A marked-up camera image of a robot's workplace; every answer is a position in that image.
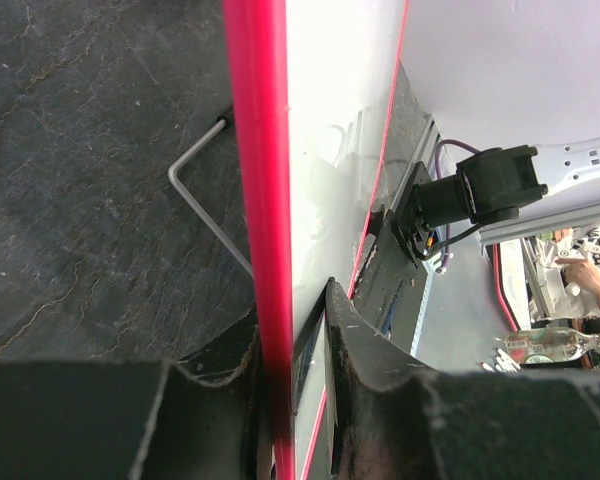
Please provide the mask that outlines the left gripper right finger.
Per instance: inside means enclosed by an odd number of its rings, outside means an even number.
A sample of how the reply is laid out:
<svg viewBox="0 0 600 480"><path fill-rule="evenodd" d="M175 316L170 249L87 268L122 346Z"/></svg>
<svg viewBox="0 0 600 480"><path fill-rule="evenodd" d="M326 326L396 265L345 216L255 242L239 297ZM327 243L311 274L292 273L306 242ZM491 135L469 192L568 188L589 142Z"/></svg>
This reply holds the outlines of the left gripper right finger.
<svg viewBox="0 0 600 480"><path fill-rule="evenodd" d="M600 479L600 372L437 371L325 287L336 479Z"/></svg>

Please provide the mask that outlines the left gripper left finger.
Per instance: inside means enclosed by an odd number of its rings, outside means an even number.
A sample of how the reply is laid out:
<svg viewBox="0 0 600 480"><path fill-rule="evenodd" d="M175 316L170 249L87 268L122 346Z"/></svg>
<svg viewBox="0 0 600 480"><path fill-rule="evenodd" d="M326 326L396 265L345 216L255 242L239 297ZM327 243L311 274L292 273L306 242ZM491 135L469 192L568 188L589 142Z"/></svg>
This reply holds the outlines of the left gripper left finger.
<svg viewBox="0 0 600 480"><path fill-rule="evenodd" d="M0 479L267 479L257 316L181 360L0 362Z"/></svg>

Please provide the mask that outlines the pink framed whiteboard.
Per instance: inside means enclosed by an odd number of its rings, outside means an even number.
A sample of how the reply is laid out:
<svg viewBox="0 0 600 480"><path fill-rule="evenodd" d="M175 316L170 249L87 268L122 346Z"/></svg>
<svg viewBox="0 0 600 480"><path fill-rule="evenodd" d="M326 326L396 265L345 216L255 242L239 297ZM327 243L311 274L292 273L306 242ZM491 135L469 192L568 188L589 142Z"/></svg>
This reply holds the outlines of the pink framed whiteboard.
<svg viewBox="0 0 600 480"><path fill-rule="evenodd" d="M355 283L409 5L222 10L266 394L256 475L303 479L325 408L322 293Z"/></svg>

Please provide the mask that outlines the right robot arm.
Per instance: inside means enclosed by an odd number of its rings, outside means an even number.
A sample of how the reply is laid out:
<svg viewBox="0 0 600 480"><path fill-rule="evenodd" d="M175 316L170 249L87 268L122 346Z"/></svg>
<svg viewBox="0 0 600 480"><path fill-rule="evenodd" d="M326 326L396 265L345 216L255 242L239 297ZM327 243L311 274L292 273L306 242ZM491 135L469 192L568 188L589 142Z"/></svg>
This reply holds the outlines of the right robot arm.
<svg viewBox="0 0 600 480"><path fill-rule="evenodd" d="M487 150L447 139L434 147L436 168L446 145L471 155L456 165L454 174L437 173L434 180L407 187L393 211L394 237L414 260L448 254L452 245L483 227L517 220L528 205L600 179L600 137Z"/></svg>

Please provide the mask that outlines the bystander hand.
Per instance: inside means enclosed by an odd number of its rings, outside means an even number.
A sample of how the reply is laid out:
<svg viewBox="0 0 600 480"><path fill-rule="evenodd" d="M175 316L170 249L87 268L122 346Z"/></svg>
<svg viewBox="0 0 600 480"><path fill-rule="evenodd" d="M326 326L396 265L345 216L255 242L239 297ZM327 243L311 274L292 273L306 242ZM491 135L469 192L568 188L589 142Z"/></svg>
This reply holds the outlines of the bystander hand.
<svg viewBox="0 0 600 480"><path fill-rule="evenodd" d="M574 283L600 300L600 272L588 260L561 258L557 264L563 269L567 283Z"/></svg>

